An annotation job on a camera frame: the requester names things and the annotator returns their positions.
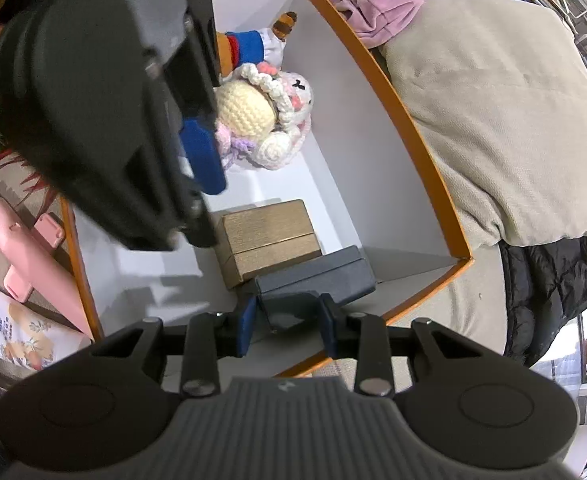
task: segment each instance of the wooden block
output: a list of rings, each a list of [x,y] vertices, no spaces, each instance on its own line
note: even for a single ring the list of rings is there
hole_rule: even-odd
[[[216,256],[228,288],[322,255],[302,200],[226,214],[217,231]]]

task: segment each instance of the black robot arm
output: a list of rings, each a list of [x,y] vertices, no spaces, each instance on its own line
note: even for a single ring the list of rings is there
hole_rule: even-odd
[[[195,246],[215,242],[201,188],[180,170],[170,117],[177,108],[214,145],[212,3],[186,2],[166,63],[143,44],[128,0],[30,0],[0,34],[3,137],[134,250],[171,250],[176,232]],[[217,153],[216,165],[224,189]]]
[[[109,478],[119,478],[115,472],[136,467],[141,456],[169,460],[176,446],[195,449],[209,430],[211,438],[225,442],[246,425],[284,439],[284,448],[273,451],[282,458],[304,445],[304,434],[321,430],[318,420],[325,438],[336,439],[328,460],[346,460],[351,441],[369,446],[367,428],[384,422],[390,425],[385,430],[390,432],[385,435],[388,446],[408,446],[400,436],[406,431],[415,440],[412,446],[427,446],[429,453],[446,457],[448,466],[473,472],[473,478],[484,478],[477,476],[481,471],[520,471],[526,474],[517,478],[541,478],[539,473],[552,466],[560,474],[557,461],[571,440],[577,415],[572,399],[559,386],[429,319],[416,319],[411,328],[387,327],[377,316],[343,314],[328,296],[319,303],[327,354],[357,359],[353,393],[340,388],[339,380],[327,385],[315,379],[236,379],[221,393],[218,359],[246,353],[255,303],[231,314],[200,314],[185,326],[164,327],[160,319],[148,318],[6,393],[0,402],[0,438],[21,462],[7,478],[30,478],[27,473],[42,475],[42,470],[83,471],[88,478],[94,472],[99,476],[102,468],[110,470],[108,466],[116,468]],[[179,393],[168,393],[160,382],[167,355],[176,354],[182,355]],[[409,360],[414,384],[402,392],[394,388],[392,356]],[[381,404],[362,404],[354,400],[358,398]],[[301,404],[292,415],[288,410],[294,409],[294,399]],[[189,423],[200,429],[172,433],[185,413],[195,416],[198,406],[211,408],[198,422]],[[348,418],[358,424],[350,426],[344,422]],[[344,434],[334,435],[340,424]],[[25,438],[25,433],[38,437]],[[246,438],[255,441],[256,453],[264,445],[264,435]],[[204,448],[190,460],[227,460],[219,451],[216,446]],[[228,460],[234,460],[235,452],[226,449]],[[376,460],[388,460],[388,449],[371,452]],[[270,463],[273,458],[256,460]],[[260,475],[261,464],[254,464],[251,478],[279,478]],[[317,461],[307,466],[320,467]],[[176,478],[189,478],[189,470]],[[563,475],[556,478],[569,478]]]

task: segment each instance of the pink crocheted flower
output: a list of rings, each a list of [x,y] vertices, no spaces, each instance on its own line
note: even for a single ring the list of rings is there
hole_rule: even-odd
[[[218,129],[215,132],[215,138],[218,140],[218,153],[220,153],[220,156],[224,156],[231,149],[231,130],[220,121],[217,124]]]
[[[269,65],[266,61],[261,61],[256,66],[258,72],[269,74],[274,77],[278,75],[278,69],[275,66]]]

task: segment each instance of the black jacket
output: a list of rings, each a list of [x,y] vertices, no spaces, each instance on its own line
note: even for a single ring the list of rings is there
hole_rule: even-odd
[[[500,241],[507,293],[505,355],[532,366],[587,307],[587,236],[530,247]]]

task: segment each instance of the pink object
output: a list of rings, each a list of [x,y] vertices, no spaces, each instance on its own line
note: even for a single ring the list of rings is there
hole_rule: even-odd
[[[58,225],[49,213],[40,216],[31,229],[31,236],[49,253],[53,251],[64,240],[64,229]],[[14,266],[9,267],[9,271],[4,277],[4,288],[14,298],[14,300],[24,303],[33,291],[33,285],[20,276],[20,273]]]
[[[231,130],[220,121],[216,124],[218,129],[215,132],[215,138],[218,141],[218,153],[220,153],[220,156],[224,156],[231,149]]]
[[[0,198],[0,251],[20,275],[80,332],[93,338],[73,277],[31,236]]]
[[[266,61],[261,61],[257,65],[257,71],[271,76],[278,75],[278,69],[275,66],[269,65]]]
[[[300,98],[297,95],[294,95],[291,98],[291,106],[293,106],[294,112],[299,112],[302,109],[302,101],[300,101]]]
[[[366,48],[386,43],[404,29],[425,0],[331,0]]]

